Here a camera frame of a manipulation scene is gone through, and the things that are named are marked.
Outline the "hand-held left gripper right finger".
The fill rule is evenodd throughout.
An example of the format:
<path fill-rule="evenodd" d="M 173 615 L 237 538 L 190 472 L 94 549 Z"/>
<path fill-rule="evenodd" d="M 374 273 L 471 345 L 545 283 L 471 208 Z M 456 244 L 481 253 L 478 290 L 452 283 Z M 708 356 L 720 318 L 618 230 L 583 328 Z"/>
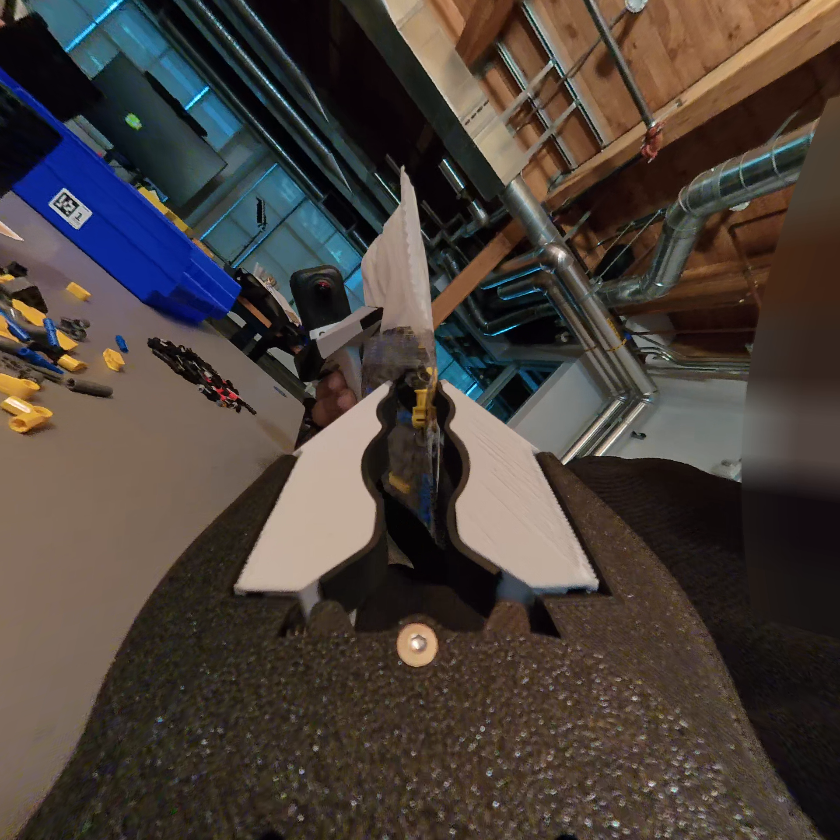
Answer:
<path fill-rule="evenodd" d="M 597 592 L 595 568 L 539 451 L 448 382 L 447 442 L 461 467 L 449 512 L 458 551 L 536 596 Z"/>

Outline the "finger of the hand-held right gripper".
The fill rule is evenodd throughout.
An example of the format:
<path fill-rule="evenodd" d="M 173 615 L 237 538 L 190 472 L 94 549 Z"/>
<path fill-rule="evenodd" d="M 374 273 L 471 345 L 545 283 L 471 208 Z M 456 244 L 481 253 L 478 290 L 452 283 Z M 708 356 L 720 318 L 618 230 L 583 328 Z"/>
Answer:
<path fill-rule="evenodd" d="M 346 318 L 311 331 L 310 339 L 327 360 L 345 347 L 361 345 L 382 326 L 383 308 L 361 307 Z"/>

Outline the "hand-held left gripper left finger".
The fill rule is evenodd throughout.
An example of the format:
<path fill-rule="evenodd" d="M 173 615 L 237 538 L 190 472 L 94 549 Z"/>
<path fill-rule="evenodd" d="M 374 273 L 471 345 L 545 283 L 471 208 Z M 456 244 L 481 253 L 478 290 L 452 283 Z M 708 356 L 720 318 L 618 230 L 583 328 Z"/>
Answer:
<path fill-rule="evenodd" d="M 234 593 L 285 596 L 305 615 L 322 601 L 351 613 L 387 566 L 382 478 L 389 466 L 393 383 L 304 444 Z"/>

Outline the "clear bag of small pieces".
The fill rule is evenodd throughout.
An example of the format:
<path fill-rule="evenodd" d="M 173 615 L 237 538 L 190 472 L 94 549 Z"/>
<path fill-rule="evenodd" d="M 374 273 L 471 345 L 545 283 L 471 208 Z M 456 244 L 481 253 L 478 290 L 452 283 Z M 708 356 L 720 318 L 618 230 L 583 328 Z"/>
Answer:
<path fill-rule="evenodd" d="M 443 432 L 436 409 L 431 283 L 415 188 L 405 168 L 400 170 L 397 207 L 366 251 L 361 269 L 365 304 L 382 310 L 379 331 L 364 345 L 363 395 L 391 383 L 395 400 L 382 488 L 442 549 Z"/>

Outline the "blue plastic bin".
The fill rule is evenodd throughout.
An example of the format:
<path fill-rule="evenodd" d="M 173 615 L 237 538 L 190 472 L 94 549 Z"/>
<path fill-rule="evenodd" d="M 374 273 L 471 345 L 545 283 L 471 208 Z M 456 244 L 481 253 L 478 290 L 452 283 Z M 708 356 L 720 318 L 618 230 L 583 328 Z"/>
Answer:
<path fill-rule="evenodd" d="M 146 305 L 187 322 L 226 316 L 237 281 L 4 70 L 1 80 L 60 137 L 12 192 Z"/>

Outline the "person's right hand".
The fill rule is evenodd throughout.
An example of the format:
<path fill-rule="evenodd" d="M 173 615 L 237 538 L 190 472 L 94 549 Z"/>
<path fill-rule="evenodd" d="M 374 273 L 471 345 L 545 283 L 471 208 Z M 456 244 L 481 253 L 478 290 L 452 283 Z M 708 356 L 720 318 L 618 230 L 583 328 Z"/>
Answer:
<path fill-rule="evenodd" d="M 324 375 L 316 386 L 311 419 L 315 427 L 324 429 L 357 403 L 357 396 L 341 371 Z"/>

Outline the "pile of black pins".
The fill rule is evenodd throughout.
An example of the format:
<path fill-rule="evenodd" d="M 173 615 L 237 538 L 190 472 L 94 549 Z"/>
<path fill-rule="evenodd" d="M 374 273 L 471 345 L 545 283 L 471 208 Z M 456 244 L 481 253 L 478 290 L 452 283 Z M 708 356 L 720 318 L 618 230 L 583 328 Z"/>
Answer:
<path fill-rule="evenodd" d="M 193 385 L 211 403 L 236 413 L 246 410 L 256 415 L 256 410 L 245 402 L 234 384 L 192 349 L 157 337 L 149 338 L 147 345 L 156 358 Z"/>

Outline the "yellow plastic bin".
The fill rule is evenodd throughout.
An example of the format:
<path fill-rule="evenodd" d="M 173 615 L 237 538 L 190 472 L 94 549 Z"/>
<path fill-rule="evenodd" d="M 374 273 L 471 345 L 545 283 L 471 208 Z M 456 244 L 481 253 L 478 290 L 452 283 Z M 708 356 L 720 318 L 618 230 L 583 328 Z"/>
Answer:
<path fill-rule="evenodd" d="M 194 234 L 190 227 L 183 221 L 175 211 L 163 203 L 158 193 L 153 188 L 147 188 L 142 185 L 137 186 L 138 192 L 152 204 L 165 218 L 167 218 L 174 226 L 176 226 L 187 237 L 193 238 Z"/>

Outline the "silver pipes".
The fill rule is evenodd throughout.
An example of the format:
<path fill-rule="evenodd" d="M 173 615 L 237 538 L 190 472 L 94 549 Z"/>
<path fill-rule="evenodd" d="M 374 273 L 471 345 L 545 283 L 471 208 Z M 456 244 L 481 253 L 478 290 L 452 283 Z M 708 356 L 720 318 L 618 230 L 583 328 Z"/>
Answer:
<path fill-rule="evenodd" d="M 513 260 L 500 276 L 498 286 L 533 278 L 533 285 L 571 328 L 611 400 L 564 453 L 562 462 L 568 464 L 584 455 L 603 456 L 639 428 L 641 419 L 657 401 L 658 388 L 626 332 L 597 296 L 580 262 L 520 172 L 505 185 L 501 200 L 512 223 L 495 239 L 501 247 L 499 256 L 486 268 L 479 268 L 479 259 L 474 259 L 449 283 L 433 302 L 434 324 L 438 326 L 446 320 L 478 282 L 488 278 L 490 269 L 510 253 L 515 245 L 512 234 L 525 235 L 533 251 Z"/>

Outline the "large dark monitor screen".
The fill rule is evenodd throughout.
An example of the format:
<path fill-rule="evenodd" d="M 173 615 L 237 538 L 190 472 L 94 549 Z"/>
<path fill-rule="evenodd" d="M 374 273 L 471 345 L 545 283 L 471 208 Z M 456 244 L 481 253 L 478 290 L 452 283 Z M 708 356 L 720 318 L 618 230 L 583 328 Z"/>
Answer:
<path fill-rule="evenodd" d="M 190 205 L 226 167 L 181 103 L 123 53 L 91 82 L 100 97 L 82 116 L 174 208 Z"/>

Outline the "pile of yellow blue pieces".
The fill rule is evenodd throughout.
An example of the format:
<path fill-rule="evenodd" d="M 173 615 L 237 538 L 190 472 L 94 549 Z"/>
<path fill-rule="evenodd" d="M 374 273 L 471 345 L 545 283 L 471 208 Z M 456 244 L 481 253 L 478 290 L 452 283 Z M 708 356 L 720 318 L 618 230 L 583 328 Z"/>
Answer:
<path fill-rule="evenodd" d="M 74 353 L 89 325 L 86 320 L 56 325 L 28 269 L 16 261 L 2 264 L 1 391 L 10 429 L 28 434 L 51 420 L 52 412 L 37 400 L 47 382 L 65 387 L 68 377 L 80 379 L 87 365 Z"/>

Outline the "black rectangular box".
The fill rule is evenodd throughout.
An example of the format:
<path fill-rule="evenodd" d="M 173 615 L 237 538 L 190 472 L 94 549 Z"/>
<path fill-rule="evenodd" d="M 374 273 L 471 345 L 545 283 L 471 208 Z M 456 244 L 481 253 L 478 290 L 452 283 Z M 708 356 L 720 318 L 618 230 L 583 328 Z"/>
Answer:
<path fill-rule="evenodd" d="M 104 99 L 37 14 L 2 27 L 1 68 L 61 123 Z"/>

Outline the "wooden post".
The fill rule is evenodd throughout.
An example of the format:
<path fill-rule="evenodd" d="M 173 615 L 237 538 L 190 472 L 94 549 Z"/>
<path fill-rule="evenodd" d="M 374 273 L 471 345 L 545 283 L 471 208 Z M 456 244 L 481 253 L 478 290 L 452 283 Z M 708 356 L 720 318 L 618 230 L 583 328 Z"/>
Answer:
<path fill-rule="evenodd" d="M 483 279 L 524 239 L 524 229 L 518 220 L 510 221 L 466 268 L 450 281 L 432 303 L 434 329 L 443 323 L 457 306 L 476 289 Z"/>

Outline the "rectangular metal duct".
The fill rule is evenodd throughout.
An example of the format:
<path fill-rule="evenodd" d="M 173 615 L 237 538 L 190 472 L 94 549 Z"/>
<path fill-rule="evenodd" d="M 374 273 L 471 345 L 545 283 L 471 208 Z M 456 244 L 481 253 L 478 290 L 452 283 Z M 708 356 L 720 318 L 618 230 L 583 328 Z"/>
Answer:
<path fill-rule="evenodd" d="M 515 203 L 528 196 L 524 153 L 432 8 L 422 1 L 343 5 L 481 197 Z"/>

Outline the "silver round spiral duct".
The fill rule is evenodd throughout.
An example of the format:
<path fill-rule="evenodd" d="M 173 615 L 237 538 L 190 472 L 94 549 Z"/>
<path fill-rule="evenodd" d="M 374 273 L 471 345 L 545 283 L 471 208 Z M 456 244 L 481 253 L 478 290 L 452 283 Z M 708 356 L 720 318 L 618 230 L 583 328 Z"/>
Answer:
<path fill-rule="evenodd" d="M 647 272 L 601 285 L 599 298 L 609 308 L 620 308 L 668 294 L 710 216 L 796 183 L 818 123 L 815 119 L 698 175 L 668 207 Z"/>

